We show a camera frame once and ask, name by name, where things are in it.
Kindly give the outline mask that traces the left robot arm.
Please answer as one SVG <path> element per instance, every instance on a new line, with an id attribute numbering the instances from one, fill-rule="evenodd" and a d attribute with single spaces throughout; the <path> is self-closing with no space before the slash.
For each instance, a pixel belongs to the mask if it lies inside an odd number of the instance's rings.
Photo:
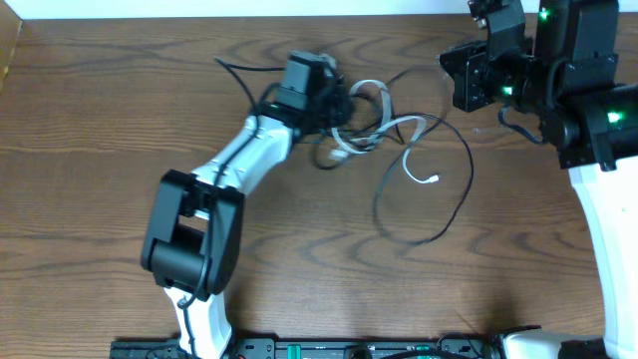
<path id="1" fill-rule="evenodd" d="M 313 90 L 275 83 L 268 91 L 275 98 L 254 102 L 240 132 L 211 160 L 159 181 L 141 266 L 168 295 L 187 358 L 220 358 L 232 338 L 223 293 L 238 262 L 248 196 L 296 142 L 347 123 L 354 112 L 354 95 L 340 83 Z"/>

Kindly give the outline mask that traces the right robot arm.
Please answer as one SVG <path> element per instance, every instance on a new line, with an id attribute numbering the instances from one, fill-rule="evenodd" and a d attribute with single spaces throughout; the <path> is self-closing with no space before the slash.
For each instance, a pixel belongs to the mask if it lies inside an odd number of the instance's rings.
<path id="1" fill-rule="evenodd" d="M 538 117 L 537 145 L 556 148 L 585 213 L 604 305 L 590 337 L 537 326 L 496 335 L 494 358 L 633 358 L 637 354 L 637 89 L 618 84 L 616 0 L 543 1 L 525 33 L 518 0 L 472 0 L 482 41 L 443 53 L 453 103 Z"/>

